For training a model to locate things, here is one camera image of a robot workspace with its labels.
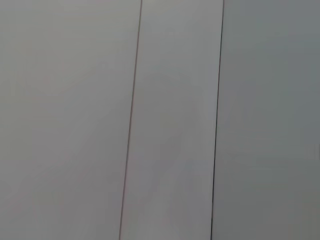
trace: white panel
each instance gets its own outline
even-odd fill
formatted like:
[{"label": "white panel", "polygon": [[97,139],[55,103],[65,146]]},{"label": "white panel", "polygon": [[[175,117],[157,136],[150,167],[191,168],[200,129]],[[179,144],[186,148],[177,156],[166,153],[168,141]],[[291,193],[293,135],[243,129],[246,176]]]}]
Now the white panel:
[{"label": "white panel", "polygon": [[320,239],[320,1],[227,0],[213,239]]},{"label": "white panel", "polygon": [[122,240],[209,240],[222,0],[144,0]]},{"label": "white panel", "polygon": [[139,14],[0,2],[0,239],[118,239]]}]

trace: white wall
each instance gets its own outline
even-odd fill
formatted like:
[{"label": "white wall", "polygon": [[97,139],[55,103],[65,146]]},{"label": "white wall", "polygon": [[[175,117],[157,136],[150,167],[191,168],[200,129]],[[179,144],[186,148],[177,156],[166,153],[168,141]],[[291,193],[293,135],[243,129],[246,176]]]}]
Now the white wall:
[{"label": "white wall", "polygon": [[320,239],[319,9],[225,1],[214,240]]},{"label": "white wall", "polygon": [[139,14],[0,2],[0,239],[119,238]]},{"label": "white wall", "polygon": [[144,0],[122,240],[209,240],[222,0]]}]

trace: gray surface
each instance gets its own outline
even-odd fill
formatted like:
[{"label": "gray surface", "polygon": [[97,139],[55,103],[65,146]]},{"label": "gray surface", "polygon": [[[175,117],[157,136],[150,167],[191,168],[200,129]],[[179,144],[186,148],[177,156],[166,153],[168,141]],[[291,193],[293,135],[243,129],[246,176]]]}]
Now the gray surface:
[{"label": "gray surface", "polygon": [[320,239],[319,9],[225,1],[214,240]]},{"label": "gray surface", "polygon": [[117,240],[140,0],[0,2],[0,239]]},{"label": "gray surface", "polygon": [[121,240],[209,240],[222,0],[144,0]]}]

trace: gray wall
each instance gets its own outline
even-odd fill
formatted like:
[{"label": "gray wall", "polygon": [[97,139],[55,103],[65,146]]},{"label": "gray wall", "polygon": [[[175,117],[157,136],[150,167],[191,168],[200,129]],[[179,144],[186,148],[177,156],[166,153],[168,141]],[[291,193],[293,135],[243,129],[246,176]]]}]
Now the gray wall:
[{"label": "gray wall", "polygon": [[140,0],[0,1],[0,239],[117,240]]},{"label": "gray wall", "polygon": [[209,240],[222,0],[144,0],[121,240]]},{"label": "gray wall", "polygon": [[215,240],[320,239],[319,9],[225,1]]}]

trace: white surface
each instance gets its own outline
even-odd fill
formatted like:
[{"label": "white surface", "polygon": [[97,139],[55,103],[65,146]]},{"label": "white surface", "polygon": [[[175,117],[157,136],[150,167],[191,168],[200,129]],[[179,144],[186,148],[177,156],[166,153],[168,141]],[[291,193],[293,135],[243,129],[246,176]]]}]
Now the white surface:
[{"label": "white surface", "polygon": [[320,239],[319,9],[225,1],[214,240]]},{"label": "white surface", "polygon": [[118,239],[139,13],[0,2],[0,239]]},{"label": "white surface", "polygon": [[209,240],[222,0],[144,0],[122,240]]}]

